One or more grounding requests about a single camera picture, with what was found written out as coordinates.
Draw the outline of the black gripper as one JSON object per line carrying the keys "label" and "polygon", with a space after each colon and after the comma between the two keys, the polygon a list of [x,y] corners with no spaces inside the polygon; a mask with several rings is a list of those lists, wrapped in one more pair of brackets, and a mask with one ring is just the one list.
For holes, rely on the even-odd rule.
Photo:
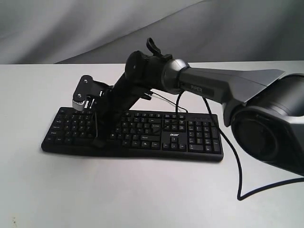
{"label": "black gripper", "polygon": [[149,88],[132,82],[125,75],[112,88],[105,90],[95,107],[97,139],[93,140],[92,145],[104,148],[104,140],[120,122],[122,115],[148,92]]}

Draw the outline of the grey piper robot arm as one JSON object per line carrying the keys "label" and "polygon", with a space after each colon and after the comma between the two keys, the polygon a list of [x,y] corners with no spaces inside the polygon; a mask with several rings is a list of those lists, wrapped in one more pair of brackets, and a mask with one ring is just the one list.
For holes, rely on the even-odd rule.
{"label": "grey piper robot arm", "polygon": [[304,76],[278,69],[193,68],[171,55],[141,51],[127,59],[123,75],[97,102],[97,119],[113,128],[139,99],[136,87],[177,95],[183,91],[223,106],[224,125],[253,158],[304,173]]}

